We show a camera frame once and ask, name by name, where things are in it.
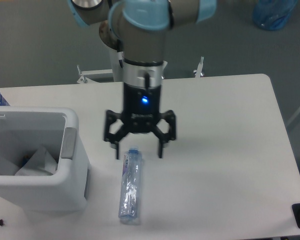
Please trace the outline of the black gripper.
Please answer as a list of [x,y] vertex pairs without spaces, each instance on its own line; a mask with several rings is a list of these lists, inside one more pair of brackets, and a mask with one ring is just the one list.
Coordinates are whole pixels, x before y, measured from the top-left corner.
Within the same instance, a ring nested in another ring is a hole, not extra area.
[[[106,110],[103,140],[115,149],[115,159],[119,159],[120,141],[128,133],[149,133],[158,138],[157,155],[163,158],[163,149],[169,141],[177,139],[177,117],[173,110],[160,113],[161,86],[148,89],[138,88],[125,83],[123,85],[123,110],[121,113]],[[120,120],[121,127],[111,133],[111,125]],[[168,123],[168,131],[162,132],[157,124],[159,120]]]

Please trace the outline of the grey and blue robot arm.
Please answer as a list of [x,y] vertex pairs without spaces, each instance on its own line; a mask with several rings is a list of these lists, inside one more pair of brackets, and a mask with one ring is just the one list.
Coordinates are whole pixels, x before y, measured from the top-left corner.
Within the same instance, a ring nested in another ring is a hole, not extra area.
[[128,134],[153,133],[158,156],[177,138],[172,110],[160,112],[166,33],[212,17],[215,0],[70,0],[74,19],[82,26],[106,24],[103,34],[123,53],[123,109],[107,110],[103,140],[119,150]]

